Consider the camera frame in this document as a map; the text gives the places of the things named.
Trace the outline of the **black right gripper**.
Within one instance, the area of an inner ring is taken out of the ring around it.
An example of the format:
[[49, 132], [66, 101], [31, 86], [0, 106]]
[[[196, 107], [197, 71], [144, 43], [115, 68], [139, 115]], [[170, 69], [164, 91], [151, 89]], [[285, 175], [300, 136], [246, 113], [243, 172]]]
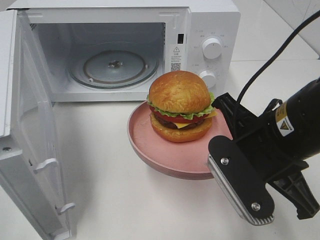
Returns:
[[232, 135], [262, 181], [269, 183], [295, 207], [297, 218], [313, 218], [320, 204], [312, 194], [302, 171], [308, 168], [309, 116], [302, 110], [273, 110], [257, 117], [248, 110], [237, 117], [240, 102], [228, 92], [218, 96], [211, 104], [223, 114]]

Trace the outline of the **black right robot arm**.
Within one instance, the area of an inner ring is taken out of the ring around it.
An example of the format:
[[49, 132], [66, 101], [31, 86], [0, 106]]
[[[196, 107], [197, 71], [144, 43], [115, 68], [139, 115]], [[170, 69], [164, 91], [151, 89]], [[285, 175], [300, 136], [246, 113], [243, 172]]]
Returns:
[[320, 209], [302, 171], [320, 152], [320, 82], [313, 80], [288, 100], [273, 99], [256, 116], [225, 93], [218, 108], [231, 137], [209, 144], [208, 167], [241, 218], [254, 226], [274, 220], [270, 185], [295, 207], [300, 220]]

